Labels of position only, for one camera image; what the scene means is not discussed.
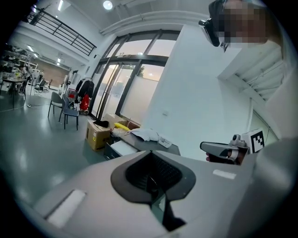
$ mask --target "office chair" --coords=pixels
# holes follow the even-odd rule
[[[34,89],[41,93],[43,91],[43,87],[44,87],[45,83],[46,83],[45,80],[41,81],[41,83],[37,84]]]

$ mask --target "door frame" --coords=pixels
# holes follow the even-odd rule
[[[102,74],[100,76],[100,79],[99,79],[99,81],[97,83],[97,86],[96,86],[96,88],[94,90],[94,94],[93,95],[96,95],[97,96],[98,91],[99,91],[99,87],[102,84],[103,77],[105,76],[105,74],[106,74],[106,72],[108,70],[108,67],[110,65],[119,65],[120,66],[120,67],[118,67],[119,69],[121,69],[122,65],[135,65],[135,68],[132,71],[132,73],[130,75],[130,78],[127,81],[127,84],[126,84],[126,86],[125,86],[125,88],[123,90],[122,96],[120,97],[120,100],[119,100],[119,103],[118,103],[118,106],[117,106],[117,109],[116,109],[116,112],[115,112],[116,115],[120,116],[121,115],[120,114],[121,113],[121,109],[123,107],[125,98],[126,98],[128,92],[129,92],[130,86],[131,86],[131,84],[132,84],[135,76],[138,74],[141,66],[148,64],[148,65],[156,65],[156,66],[163,66],[163,67],[165,67],[166,61],[151,61],[151,60],[147,60],[147,59],[139,59],[138,61],[136,61],[135,59],[131,59],[131,58],[128,58],[128,59],[118,58],[117,60],[109,60],[108,62],[102,62],[101,64],[99,64],[98,69],[97,69],[97,72],[105,64],[106,64],[106,66],[104,67],[104,69],[102,71]],[[101,106],[104,105],[102,103],[102,101],[104,100],[103,97],[102,97],[101,102],[99,104],[99,107],[97,108],[96,115],[93,115],[92,114],[92,109],[93,109],[93,105],[94,105],[96,96],[95,97],[94,96],[92,97],[91,102],[90,102],[90,106],[89,106],[89,108],[90,108],[89,115],[93,119],[95,119],[95,120],[97,120],[99,118],[99,116],[102,116],[103,110],[102,110],[101,114],[100,114],[100,110],[101,110]]]
[[[109,81],[108,81],[108,83],[107,83],[107,86],[106,86],[107,88],[105,88],[104,93],[103,93],[103,95],[102,95],[102,99],[101,99],[101,101],[100,101],[100,103],[99,103],[99,106],[98,106],[98,108],[97,108],[97,112],[96,112],[95,119],[101,119],[101,118],[102,118],[102,114],[103,114],[104,108],[105,108],[105,106],[106,106],[106,103],[107,103],[107,100],[108,100],[109,93],[110,93],[110,91],[111,91],[111,89],[112,89],[112,87],[113,87],[113,85],[114,85],[115,80],[117,79],[118,73],[120,72],[122,66],[123,66],[123,65],[134,65],[135,68],[136,68],[136,67],[137,67],[137,62],[121,61],[121,62],[111,62],[111,63],[107,64],[107,65],[105,66],[103,72],[102,72],[102,75],[101,75],[100,80],[99,80],[99,82],[98,82],[98,84],[97,84],[97,87],[95,88],[95,93],[96,93],[95,95],[96,95],[96,96],[97,96],[97,94],[98,94],[100,84],[102,83],[102,80],[103,80],[105,74],[107,73],[108,67],[109,67],[110,65],[118,65],[118,67],[115,69],[115,72],[114,72],[114,74],[113,74],[113,77],[112,77],[111,79],[109,79]],[[135,68],[134,68],[133,71],[131,72],[130,78],[132,77],[132,75],[133,75],[133,73],[134,73],[134,71],[135,71]],[[91,106],[93,107],[96,96],[94,97],[94,99],[91,100],[90,107],[91,107]]]
[[[117,67],[117,68],[114,68],[114,70],[113,70],[113,72],[112,72],[112,75],[111,75],[111,77],[109,78],[109,80],[108,80],[108,82],[107,82],[107,85],[106,85],[106,87],[105,87],[104,90],[103,90],[102,99],[101,99],[101,101],[99,102],[99,105],[98,105],[98,108],[97,108],[97,111],[96,111],[96,116],[95,116],[96,118],[98,118],[98,112],[100,111],[100,108],[101,108],[103,99],[105,98],[105,95],[107,94],[107,91],[108,91],[108,87],[109,87],[109,85],[110,85],[110,82],[113,80],[115,74],[118,74],[118,72],[119,72],[119,70],[118,70],[118,69],[119,69],[119,63],[109,64],[108,67],[109,67],[110,65],[116,65],[116,66],[118,66],[118,67]]]

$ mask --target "gray floor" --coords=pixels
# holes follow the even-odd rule
[[[43,194],[87,166],[105,161],[102,152],[94,152],[85,140],[87,117],[69,117],[66,130],[60,109],[50,111],[49,99],[27,97],[31,108],[6,111],[12,99],[2,92],[0,99],[0,162],[17,197],[33,205]],[[15,108],[24,105],[16,96]]]

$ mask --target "railing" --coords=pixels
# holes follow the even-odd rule
[[[38,8],[35,8],[35,10],[36,12],[31,12],[27,16],[27,22],[29,24],[58,37],[88,56],[96,48],[89,40],[54,16]]]

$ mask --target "cardboard box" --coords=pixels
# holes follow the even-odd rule
[[[119,122],[120,124],[124,124],[126,122],[125,119],[117,116],[116,114],[106,114],[103,118],[102,121],[108,121],[108,126],[109,128],[113,129],[114,128],[114,124],[116,122]]]
[[[95,125],[93,120],[88,120],[86,140],[91,146],[92,150],[98,151],[104,148],[106,142],[110,141],[110,131],[114,128],[114,123],[125,123],[126,120],[118,117],[116,114],[106,114],[102,121],[108,121],[108,128]]]
[[[88,120],[86,140],[94,151],[104,148],[110,140],[110,128],[95,125],[94,121]]]
[[[133,129],[137,129],[137,128],[140,128],[139,125],[131,122],[131,121],[125,121],[125,123],[121,123],[122,125],[128,127],[130,130],[133,130]]]

